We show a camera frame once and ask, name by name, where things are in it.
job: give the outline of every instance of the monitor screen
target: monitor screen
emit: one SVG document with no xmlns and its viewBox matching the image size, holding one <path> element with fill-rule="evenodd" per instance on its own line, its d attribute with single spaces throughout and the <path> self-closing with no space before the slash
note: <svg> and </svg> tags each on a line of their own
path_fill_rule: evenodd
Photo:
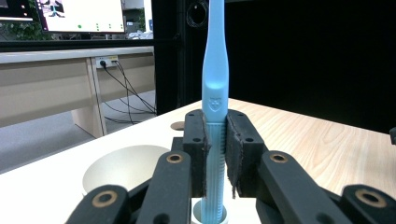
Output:
<svg viewBox="0 0 396 224">
<path fill-rule="evenodd" d="M 0 22 L 33 21 L 28 0 L 0 0 Z"/>
<path fill-rule="evenodd" d="M 35 0 L 43 32 L 125 32 L 120 0 Z"/>
</svg>

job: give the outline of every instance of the wall socket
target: wall socket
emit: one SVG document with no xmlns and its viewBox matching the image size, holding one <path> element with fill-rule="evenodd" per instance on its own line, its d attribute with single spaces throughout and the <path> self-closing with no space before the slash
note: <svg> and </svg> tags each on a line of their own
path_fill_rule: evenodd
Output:
<svg viewBox="0 0 396 224">
<path fill-rule="evenodd" d="M 115 62 L 119 60 L 119 56 L 117 55 L 101 56 L 101 57 L 96 57 L 95 59 L 96 59 L 96 68 L 103 68 L 103 66 L 100 64 L 101 61 L 104 61 L 106 63 L 106 68 L 108 68 L 108 67 L 117 66 Z"/>
</svg>

